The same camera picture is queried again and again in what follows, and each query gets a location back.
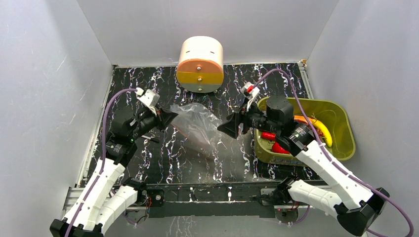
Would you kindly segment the clear zip top bag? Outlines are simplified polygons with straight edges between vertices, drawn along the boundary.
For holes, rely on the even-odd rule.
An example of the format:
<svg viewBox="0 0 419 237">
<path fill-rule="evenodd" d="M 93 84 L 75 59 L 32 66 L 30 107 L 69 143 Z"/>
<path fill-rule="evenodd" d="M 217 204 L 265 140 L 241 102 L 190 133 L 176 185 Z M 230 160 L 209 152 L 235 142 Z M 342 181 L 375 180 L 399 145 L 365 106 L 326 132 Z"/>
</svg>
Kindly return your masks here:
<svg viewBox="0 0 419 237">
<path fill-rule="evenodd" d="M 170 111 L 177 114 L 171 125 L 176 128 L 197 150 L 213 151 L 222 138 L 217 127 L 222 121 L 200 103 L 171 105 Z"/>
</svg>

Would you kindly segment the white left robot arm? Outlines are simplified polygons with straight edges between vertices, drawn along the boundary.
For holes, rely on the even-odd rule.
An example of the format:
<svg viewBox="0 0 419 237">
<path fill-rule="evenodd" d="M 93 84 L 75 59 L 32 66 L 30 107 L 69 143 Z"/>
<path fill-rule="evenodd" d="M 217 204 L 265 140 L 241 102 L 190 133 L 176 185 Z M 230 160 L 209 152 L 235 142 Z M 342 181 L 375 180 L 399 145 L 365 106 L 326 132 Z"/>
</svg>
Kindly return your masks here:
<svg viewBox="0 0 419 237">
<path fill-rule="evenodd" d="M 158 193 L 148 191 L 144 182 L 127 178 L 117 190 L 113 186 L 137 150 L 136 139 L 153 128 L 164 131 L 177 115 L 159 107 L 154 112 L 144 108 L 107 131 L 105 114 L 102 157 L 71 209 L 62 219 L 51 223 L 51 234 L 54 237 L 102 237 L 131 205 L 150 206 Z"/>
</svg>

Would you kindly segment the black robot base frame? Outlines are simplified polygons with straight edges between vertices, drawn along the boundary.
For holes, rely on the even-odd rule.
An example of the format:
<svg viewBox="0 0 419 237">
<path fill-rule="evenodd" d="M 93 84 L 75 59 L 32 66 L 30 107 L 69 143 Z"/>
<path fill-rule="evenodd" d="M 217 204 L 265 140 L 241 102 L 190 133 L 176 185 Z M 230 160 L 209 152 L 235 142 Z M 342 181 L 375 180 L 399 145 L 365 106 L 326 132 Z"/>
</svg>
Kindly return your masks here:
<svg viewBox="0 0 419 237">
<path fill-rule="evenodd" d="M 274 195 L 278 182 L 145 184 L 140 203 L 129 214 L 150 218 L 175 216 L 258 216 L 282 222 L 298 219 L 299 204 L 283 203 Z"/>
</svg>

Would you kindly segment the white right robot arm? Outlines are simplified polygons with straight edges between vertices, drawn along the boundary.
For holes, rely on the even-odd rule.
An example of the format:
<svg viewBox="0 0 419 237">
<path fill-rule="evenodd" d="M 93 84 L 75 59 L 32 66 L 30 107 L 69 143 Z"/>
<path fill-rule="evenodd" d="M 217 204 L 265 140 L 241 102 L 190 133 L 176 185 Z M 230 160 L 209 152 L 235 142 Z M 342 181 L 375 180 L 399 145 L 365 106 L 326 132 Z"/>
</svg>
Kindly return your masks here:
<svg viewBox="0 0 419 237">
<path fill-rule="evenodd" d="M 352 180 L 348 171 L 336 168 L 339 161 L 318 144 L 307 124 L 294 119 L 293 105 L 286 97 L 269 97 L 264 111 L 246 99 L 239 111 L 230 114 L 217 129 L 237 138 L 240 125 L 244 133 L 249 128 L 274 133 L 284 150 L 313 169 L 332 189 L 327 191 L 290 176 L 267 195 L 269 199 L 284 204 L 306 203 L 333 216 L 346 231 L 358 237 L 381 214 L 389 193 L 383 188 L 366 188 Z"/>
</svg>

